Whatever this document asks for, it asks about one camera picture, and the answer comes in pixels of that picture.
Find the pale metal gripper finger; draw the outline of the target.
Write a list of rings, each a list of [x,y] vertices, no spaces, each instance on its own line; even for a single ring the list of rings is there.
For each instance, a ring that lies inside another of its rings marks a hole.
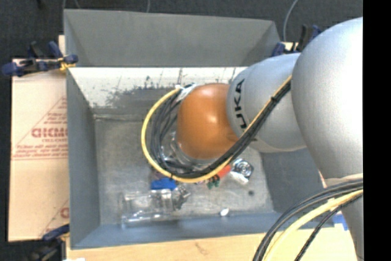
[[[178,186],[174,189],[174,209],[180,210],[191,193],[184,187]]]
[[[172,192],[169,189],[152,190],[153,206],[156,211],[172,211]]]

